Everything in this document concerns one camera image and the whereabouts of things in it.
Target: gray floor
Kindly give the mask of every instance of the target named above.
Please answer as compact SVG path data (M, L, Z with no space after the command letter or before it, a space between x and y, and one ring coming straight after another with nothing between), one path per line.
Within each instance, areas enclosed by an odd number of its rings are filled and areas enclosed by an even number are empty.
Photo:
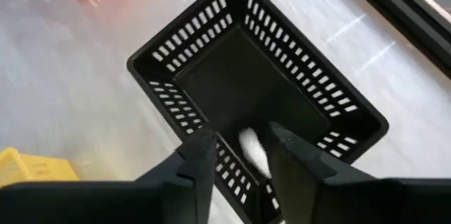
M0 0L0 148L133 180L180 140L125 68L195 0ZM354 166L451 177L451 82L365 0L272 0L390 122ZM239 223L214 192L212 223Z

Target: basket bottom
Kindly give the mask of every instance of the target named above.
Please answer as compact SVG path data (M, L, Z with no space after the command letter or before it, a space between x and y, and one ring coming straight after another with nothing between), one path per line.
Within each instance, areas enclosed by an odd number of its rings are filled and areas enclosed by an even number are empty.
M329 130L326 117L239 25L201 56L176 80L258 181L265 178L244 160L239 130L272 120L311 142Z

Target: black shopping basket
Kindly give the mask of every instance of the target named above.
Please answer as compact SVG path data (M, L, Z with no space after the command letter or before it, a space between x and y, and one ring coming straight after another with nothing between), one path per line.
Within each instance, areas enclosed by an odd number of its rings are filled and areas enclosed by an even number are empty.
M197 0L128 61L186 140L213 128L216 186L245 223L282 220L276 194L242 155L237 131L272 120L351 163L385 118L269 0Z

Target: yellow basket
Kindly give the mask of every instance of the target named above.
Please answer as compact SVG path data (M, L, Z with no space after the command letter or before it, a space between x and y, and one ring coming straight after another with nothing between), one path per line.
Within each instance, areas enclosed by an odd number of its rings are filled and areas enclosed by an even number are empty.
M78 180L67 160L20 154L14 148L0 153L0 187L15 182L56 180Z

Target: orange basket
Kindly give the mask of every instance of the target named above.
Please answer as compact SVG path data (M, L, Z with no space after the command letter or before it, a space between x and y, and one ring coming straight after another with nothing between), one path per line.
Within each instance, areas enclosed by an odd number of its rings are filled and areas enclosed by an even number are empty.
M0 152L0 187L16 182L78 180L69 162L20 154L14 148Z

